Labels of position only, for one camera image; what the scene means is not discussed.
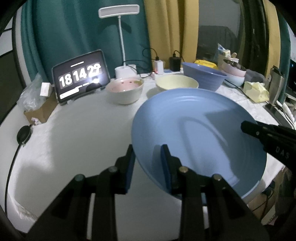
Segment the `yellow tissue pack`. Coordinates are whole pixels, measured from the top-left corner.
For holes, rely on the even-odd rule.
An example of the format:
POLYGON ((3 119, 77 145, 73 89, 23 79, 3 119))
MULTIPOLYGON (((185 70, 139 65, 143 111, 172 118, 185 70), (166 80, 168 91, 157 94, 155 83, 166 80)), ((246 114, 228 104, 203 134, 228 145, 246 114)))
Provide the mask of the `yellow tissue pack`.
POLYGON ((255 103, 269 101, 269 92, 266 90, 263 83, 245 81, 243 92, 255 103))

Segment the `light blue plate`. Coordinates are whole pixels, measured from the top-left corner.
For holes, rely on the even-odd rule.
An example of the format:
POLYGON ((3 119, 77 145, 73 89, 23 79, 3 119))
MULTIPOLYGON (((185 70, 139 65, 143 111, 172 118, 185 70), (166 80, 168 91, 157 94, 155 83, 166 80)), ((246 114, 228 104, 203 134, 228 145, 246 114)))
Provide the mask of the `light blue plate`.
POLYGON ((132 122, 132 145, 147 176, 166 190, 161 146, 197 174, 220 174, 241 198, 259 184, 267 154, 261 142, 241 130, 253 117, 216 92, 180 88, 146 100, 132 122))

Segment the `white power strip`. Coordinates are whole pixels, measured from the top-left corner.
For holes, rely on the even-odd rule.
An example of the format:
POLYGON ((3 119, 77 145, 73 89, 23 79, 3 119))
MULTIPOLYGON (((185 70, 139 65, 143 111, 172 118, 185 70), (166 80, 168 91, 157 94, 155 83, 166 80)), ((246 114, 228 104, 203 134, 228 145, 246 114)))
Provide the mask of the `white power strip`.
POLYGON ((171 71, 170 69, 165 69, 165 71, 164 71, 163 74, 157 74, 157 73, 154 73, 154 72, 153 72, 153 73, 151 74, 151 78, 152 78, 153 80, 156 80, 156 79, 159 78, 159 77, 163 77, 163 76, 166 76, 166 75, 175 75, 175 74, 177 74, 177 75, 183 75, 183 74, 184 74, 183 69, 181 68, 180 71, 176 71, 176 72, 173 72, 173 71, 171 71))

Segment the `clear plastic bag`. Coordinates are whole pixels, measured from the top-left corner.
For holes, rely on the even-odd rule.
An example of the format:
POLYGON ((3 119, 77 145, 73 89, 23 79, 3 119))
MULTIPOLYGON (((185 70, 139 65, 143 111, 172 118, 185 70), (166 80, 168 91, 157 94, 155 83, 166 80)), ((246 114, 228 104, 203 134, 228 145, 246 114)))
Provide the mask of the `clear plastic bag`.
POLYGON ((16 104, 23 112, 39 109, 46 101, 46 97, 40 96, 43 80, 39 73, 34 80, 23 90, 16 104))

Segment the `white storage basket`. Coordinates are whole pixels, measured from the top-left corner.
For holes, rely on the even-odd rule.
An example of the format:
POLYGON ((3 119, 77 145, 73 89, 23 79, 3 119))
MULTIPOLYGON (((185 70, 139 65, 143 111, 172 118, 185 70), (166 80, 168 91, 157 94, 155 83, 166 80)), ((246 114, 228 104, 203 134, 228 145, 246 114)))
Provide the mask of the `white storage basket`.
POLYGON ((218 44, 218 63, 222 63, 224 59, 234 61, 236 63, 239 62, 239 59, 237 58, 236 52, 231 52, 229 49, 225 49, 221 44, 218 44))

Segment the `pink strawberry bowl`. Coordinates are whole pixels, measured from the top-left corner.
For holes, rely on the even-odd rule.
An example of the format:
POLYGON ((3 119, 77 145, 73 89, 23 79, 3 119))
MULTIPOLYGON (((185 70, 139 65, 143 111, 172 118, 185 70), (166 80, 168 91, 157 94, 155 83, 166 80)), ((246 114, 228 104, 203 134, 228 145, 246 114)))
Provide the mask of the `pink strawberry bowl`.
POLYGON ((112 80, 106 86, 107 98, 114 104, 129 105, 139 100, 144 87, 142 78, 112 80))

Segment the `large dark blue bowl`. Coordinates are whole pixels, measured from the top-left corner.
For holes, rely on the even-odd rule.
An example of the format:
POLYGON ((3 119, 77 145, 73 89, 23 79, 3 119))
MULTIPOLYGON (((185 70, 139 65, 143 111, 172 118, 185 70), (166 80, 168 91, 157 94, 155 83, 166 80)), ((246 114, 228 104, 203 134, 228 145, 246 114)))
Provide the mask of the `large dark blue bowl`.
POLYGON ((183 73, 195 79, 199 83, 199 88, 210 91, 216 91, 227 77, 219 70, 189 62, 183 62, 183 73))

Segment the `yellow curtain left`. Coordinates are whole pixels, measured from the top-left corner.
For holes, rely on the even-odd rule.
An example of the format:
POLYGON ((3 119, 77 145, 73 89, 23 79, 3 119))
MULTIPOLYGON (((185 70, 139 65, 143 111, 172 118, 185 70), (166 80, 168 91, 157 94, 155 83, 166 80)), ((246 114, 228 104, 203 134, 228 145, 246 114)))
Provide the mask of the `yellow curtain left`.
POLYGON ((199 32, 198 0, 144 1, 149 43, 169 68, 175 50, 186 62, 195 62, 199 32))

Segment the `tablet showing clock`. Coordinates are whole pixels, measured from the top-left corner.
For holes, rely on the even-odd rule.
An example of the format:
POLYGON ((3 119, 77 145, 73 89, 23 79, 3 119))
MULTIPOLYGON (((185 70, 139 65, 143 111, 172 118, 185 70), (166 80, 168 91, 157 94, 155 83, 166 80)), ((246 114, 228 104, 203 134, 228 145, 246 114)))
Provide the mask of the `tablet showing clock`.
POLYGON ((96 50, 60 63, 52 68, 57 100, 66 104, 110 82, 102 50, 96 50))

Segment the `white desk lamp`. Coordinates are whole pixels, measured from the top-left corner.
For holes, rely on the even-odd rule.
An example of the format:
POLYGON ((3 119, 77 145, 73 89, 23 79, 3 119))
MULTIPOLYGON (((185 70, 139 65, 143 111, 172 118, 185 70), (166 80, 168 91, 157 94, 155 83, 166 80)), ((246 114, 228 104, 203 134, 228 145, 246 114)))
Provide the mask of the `white desk lamp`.
POLYGON ((100 19, 117 17, 117 20, 118 20, 118 31, 119 31, 119 39, 120 39, 120 46, 121 46, 121 52, 122 52, 122 64, 121 66, 116 67, 114 69, 116 79, 126 79, 126 78, 137 76, 137 68, 126 64, 125 45, 123 41, 121 17, 138 15, 139 10, 140 10, 140 6, 138 4, 122 4, 122 5, 115 5, 115 6, 106 6, 98 10, 98 16, 100 19))

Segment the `yellow curtain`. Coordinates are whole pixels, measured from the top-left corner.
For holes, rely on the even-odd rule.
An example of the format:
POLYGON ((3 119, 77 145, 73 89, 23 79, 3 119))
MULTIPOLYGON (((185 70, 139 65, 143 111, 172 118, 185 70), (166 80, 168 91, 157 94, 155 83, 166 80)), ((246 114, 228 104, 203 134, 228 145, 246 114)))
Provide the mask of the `yellow curtain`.
POLYGON ((199 32, 198 0, 144 1, 149 43, 169 68, 175 50, 186 62, 195 62, 199 32))
POLYGON ((263 0, 263 5, 268 29, 268 55, 265 73, 267 77, 273 66, 280 66, 280 25, 274 4, 268 0, 263 0))

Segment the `white cream tube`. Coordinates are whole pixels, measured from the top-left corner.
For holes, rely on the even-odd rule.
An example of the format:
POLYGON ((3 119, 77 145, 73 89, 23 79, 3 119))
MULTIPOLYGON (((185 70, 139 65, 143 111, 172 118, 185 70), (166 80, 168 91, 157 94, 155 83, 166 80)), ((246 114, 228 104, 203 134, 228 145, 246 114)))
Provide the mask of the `white cream tube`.
POLYGON ((282 109, 283 109, 283 112, 292 121, 292 123, 295 124, 295 118, 293 117, 292 112, 290 111, 290 109, 288 108, 288 106, 287 106, 287 104, 285 102, 282 104, 282 109))

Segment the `cardboard box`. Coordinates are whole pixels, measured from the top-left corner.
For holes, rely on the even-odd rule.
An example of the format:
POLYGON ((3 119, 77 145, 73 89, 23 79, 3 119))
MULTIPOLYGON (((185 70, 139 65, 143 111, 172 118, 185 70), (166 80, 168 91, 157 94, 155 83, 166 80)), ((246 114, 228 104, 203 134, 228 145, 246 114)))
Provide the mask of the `cardboard box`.
POLYGON ((40 125, 47 122, 57 105, 56 94, 53 92, 39 109, 25 111, 23 114, 31 125, 40 125))

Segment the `cream bowl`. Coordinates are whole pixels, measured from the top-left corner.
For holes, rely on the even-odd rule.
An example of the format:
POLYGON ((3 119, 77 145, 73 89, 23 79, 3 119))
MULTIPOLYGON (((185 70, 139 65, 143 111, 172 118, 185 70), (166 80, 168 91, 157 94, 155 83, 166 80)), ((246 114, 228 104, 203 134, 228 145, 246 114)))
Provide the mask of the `cream bowl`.
POLYGON ((199 83, 184 75, 163 75, 156 79, 156 86, 159 91, 166 91, 178 88, 199 88, 199 83))

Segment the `steel bowl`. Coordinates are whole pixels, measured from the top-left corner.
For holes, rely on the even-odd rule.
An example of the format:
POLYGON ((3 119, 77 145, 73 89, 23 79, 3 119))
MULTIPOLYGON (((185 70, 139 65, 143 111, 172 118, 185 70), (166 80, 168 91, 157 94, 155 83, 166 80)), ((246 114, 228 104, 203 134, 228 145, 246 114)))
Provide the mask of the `steel bowl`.
POLYGON ((226 70, 227 68, 229 68, 229 66, 232 66, 241 71, 246 71, 246 68, 240 65, 239 63, 232 61, 230 59, 224 59, 222 64, 222 69, 226 70))

